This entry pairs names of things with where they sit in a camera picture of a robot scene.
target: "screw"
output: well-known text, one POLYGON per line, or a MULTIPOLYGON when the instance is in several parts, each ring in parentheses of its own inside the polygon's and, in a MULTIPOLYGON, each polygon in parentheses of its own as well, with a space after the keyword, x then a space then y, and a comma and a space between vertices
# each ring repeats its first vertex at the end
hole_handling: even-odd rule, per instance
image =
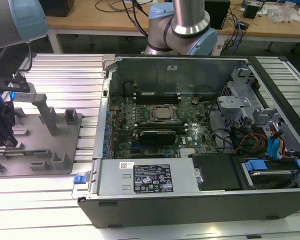
POLYGON ((202 179, 201 176, 196 176, 196 182, 197 182, 198 184, 203 184, 203 183, 204 183, 204 180, 202 179))

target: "white label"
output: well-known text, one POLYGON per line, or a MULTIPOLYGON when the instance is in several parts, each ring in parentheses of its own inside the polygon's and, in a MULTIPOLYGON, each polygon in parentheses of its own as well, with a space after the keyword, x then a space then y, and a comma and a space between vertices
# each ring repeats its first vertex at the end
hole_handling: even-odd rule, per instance
POLYGON ((177 65, 169 65, 167 67, 168 71, 177 71, 178 70, 178 66, 177 65))
POLYGON ((163 189, 165 189, 165 188, 172 188, 172 184, 163 184, 162 188, 163 189))
POLYGON ((216 46, 216 49, 221 50, 223 46, 224 46, 224 43, 220 43, 216 46))
POLYGON ((120 169, 133 169, 135 165, 134 161, 121 161, 119 168, 120 169))

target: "sticker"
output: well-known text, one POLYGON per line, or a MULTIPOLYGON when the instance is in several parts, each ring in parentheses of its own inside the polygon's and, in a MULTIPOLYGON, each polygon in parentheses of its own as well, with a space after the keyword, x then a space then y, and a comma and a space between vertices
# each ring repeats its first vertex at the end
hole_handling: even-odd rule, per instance
POLYGON ((119 163, 120 169, 133 169, 135 165, 134 161, 121 161, 119 163))
POLYGON ((167 70, 168 71, 177 71, 178 66, 177 65, 168 65, 167 70))
POLYGON ((170 164, 133 166, 133 190, 136 194, 173 192, 170 164))

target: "power supply label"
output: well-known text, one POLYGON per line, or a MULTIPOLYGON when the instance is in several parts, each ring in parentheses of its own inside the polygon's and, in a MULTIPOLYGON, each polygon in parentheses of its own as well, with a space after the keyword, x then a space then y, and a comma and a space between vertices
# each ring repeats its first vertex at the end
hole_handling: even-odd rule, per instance
POLYGON ((134 165, 133 190, 136 194, 173 192, 170 164, 134 165))

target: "wooden desk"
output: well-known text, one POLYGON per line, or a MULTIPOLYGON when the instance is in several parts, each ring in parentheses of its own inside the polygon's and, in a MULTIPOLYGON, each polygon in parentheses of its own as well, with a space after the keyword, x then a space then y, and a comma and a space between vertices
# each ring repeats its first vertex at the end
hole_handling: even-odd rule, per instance
MULTIPOLYGON (((115 35, 115 36, 142 36, 141 33, 131 24, 125 11, 123 12, 102 12, 95 8, 96 0, 75 0, 74 7, 68 17, 47 16, 49 25, 49 38, 53 51, 62 53, 58 34, 84 34, 84 35, 115 35)), ((231 9, 239 21, 250 24, 245 33, 244 40, 267 41, 267 42, 300 42, 300 22, 271 23, 268 16, 256 16, 255 19, 243 18, 243 12, 235 5, 241 0, 232 0, 231 9)), ((123 9, 122 3, 114 5, 123 9)), ((98 7, 111 11, 107 0, 102 0, 98 7)), ((143 9, 149 12, 151 5, 146 4, 143 9)), ((148 30, 148 18, 141 12, 137 13, 138 21, 143 29, 148 30)), ((233 25, 227 20, 223 29, 217 30, 219 42, 226 40, 233 34, 233 25)))

